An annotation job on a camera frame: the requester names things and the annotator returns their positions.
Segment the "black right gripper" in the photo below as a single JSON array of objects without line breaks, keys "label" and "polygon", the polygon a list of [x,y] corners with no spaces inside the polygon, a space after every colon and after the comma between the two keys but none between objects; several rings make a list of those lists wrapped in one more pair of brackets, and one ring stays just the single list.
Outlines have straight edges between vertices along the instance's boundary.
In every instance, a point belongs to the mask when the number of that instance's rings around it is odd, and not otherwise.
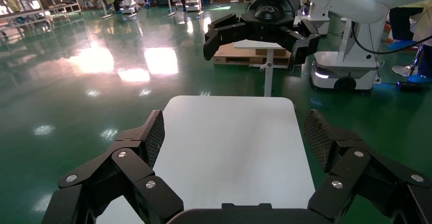
[{"label": "black right gripper", "polygon": [[245,39],[278,42],[290,52],[287,69],[304,64],[306,58],[317,52],[320,34],[307,19],[293,28],[300,0],[254,0],[248,10],[238,17],[228,14],[208,25],[203,55],[210,61],[222,45]]}]

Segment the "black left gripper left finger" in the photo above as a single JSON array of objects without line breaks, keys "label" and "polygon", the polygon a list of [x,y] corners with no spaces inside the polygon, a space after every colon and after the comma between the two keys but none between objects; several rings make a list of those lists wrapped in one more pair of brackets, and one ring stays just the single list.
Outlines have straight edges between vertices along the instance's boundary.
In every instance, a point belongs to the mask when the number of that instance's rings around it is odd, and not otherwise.
[{"label": "black left gripper left finger", "polygon": [[163,112],[154,110],[144,125],[122,131],[103,154],[59,179],[43,223],[95,223],[118,197],[144,223],[168,223],[184,205],[153,169],[164,139]]}]

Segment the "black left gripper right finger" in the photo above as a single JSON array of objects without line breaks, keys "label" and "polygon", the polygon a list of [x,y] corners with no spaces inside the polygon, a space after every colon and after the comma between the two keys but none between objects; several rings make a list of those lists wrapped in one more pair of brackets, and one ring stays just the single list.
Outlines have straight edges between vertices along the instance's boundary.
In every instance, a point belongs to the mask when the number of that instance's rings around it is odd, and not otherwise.
[{"label": "black left gripper right finger", "polygon": [[309,200],[310,211],[340,223],[361,196],[393,223],[431,223],[431,179],[425,174],[376,152],[315,109],[306,113],[304,135],[327,174]]}]

